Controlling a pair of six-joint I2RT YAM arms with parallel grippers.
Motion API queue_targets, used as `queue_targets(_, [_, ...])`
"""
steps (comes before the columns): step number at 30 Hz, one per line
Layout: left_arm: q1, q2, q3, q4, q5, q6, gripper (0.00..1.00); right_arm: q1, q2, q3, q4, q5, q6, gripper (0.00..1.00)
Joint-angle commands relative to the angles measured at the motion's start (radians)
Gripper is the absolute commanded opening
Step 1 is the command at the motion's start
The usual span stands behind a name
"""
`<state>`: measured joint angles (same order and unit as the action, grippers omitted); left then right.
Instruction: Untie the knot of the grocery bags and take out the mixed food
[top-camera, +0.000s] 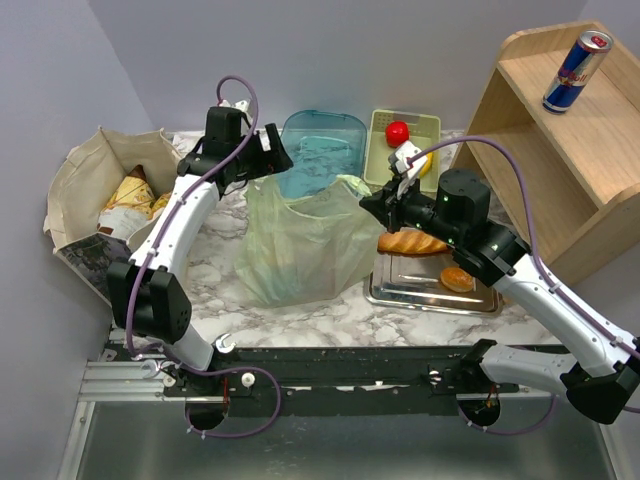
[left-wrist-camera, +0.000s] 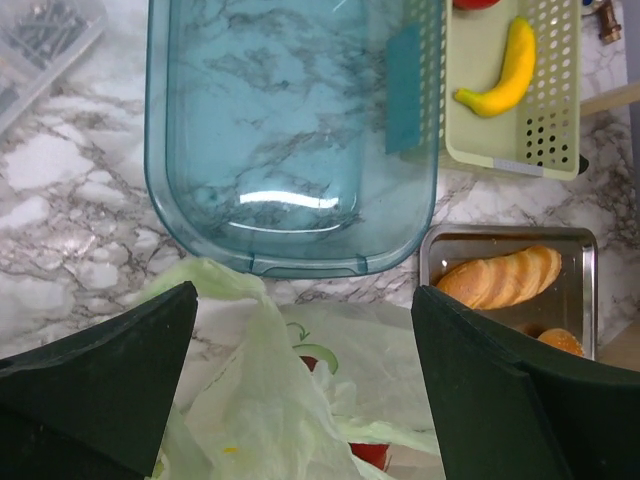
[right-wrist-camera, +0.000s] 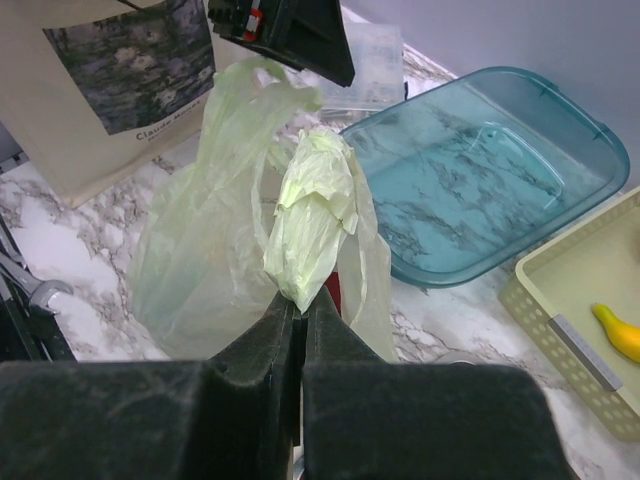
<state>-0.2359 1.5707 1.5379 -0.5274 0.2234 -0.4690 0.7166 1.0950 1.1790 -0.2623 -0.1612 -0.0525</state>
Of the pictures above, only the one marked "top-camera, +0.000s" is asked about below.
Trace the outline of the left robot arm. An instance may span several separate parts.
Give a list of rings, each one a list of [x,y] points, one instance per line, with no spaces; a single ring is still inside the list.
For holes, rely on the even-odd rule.
[[[284,172],[293,165],[275,124],[262,133],[244,131],[245,112],[214,106],[205,132],[179,161],[167,206],[147,239],[125,262],[107,271],[115,323],[124,329],[129,352],[134,336],[146,338],[171,359],[189,368],[187,382],[201,395],[214,393],[222,380],[212,364],[214,347],[191,325],[192,305],[179,278],[202,224],[227,188]]]

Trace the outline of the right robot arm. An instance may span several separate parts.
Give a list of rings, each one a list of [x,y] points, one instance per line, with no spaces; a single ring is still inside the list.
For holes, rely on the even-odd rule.
[[[480,340],[460,361],[460,379],[533,387],[565,398],[578,412],[611,424],[639,386],[639,340],[594,311],[536,259],[517,233],[489,219],[491,193],[466,169],[446,171],[435,198],[394,176],[359,205],[388,231],[413,227],[446,243],[466,273],[515,301],[566,348],[551,354]]]

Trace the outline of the green plastic grocery bag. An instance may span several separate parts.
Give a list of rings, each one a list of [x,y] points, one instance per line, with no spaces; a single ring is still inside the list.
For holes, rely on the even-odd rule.
[[[235,260],[249,303],[277,308],[330,300],[368,276],[383,233],[359,206],[370,194],[352,175],[297,199],[283,197],[273,177],[251,182],[248,227]]]

